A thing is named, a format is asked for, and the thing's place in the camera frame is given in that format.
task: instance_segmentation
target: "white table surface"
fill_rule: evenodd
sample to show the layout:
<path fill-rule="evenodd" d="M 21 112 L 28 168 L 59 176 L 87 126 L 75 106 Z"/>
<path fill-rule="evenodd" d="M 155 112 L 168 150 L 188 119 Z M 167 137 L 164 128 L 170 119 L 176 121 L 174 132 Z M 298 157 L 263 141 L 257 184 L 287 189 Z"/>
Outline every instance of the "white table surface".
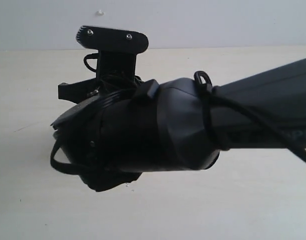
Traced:
<path fill-rule="evenodd" d="M 0 52 L 0 240 L 306 240 L 306 165 L 287 150 L 231 150 L 210 170 L 145 173 L 102 193 L 53 170 L 49 125 L 72 106 L 57 84 L 93 77 L 86 53 Z M 137 74 L 205 70 L 224 85 L 305 57 L 306 46 L 149 50 Z"/>

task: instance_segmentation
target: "metal screw head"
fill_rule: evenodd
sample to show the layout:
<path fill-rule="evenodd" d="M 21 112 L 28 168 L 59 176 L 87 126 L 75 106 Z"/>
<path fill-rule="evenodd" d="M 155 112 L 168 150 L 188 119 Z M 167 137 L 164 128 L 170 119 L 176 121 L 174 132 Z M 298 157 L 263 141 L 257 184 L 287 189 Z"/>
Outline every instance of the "metal screw head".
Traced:
<path fill-rule="evenodd" d="M 87 35 L 92 36 L 94 33 L 92 31 L 92 29 L 87 30 Z"/>
<path fill-rule="evenodd" d="M 126 35 L 126 39 L 127 39 L 127 40 L 132 40 L 132 38 L 133 38 L 133 36 L 132 36 L 131 34 L 127 34 L 127 35 Z"/>

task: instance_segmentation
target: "black mounting bracket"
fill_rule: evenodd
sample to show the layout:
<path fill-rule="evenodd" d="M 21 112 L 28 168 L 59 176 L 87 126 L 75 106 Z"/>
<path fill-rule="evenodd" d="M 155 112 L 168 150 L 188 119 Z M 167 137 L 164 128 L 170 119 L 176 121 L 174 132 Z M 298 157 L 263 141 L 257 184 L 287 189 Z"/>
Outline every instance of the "black mounting bracket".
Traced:
<path fill-rule="evenodd" d="M 148 38 L 142 33 L 97 26 L 82 26 L 76 40 L 86 49 L 98 50 L 95 78 L 58 85 L 58 98 L 76 104 L 89 98 L 106 74 L 123 74 L 126 81 L 133 81 L 136 57 L 148 48 Z"/>

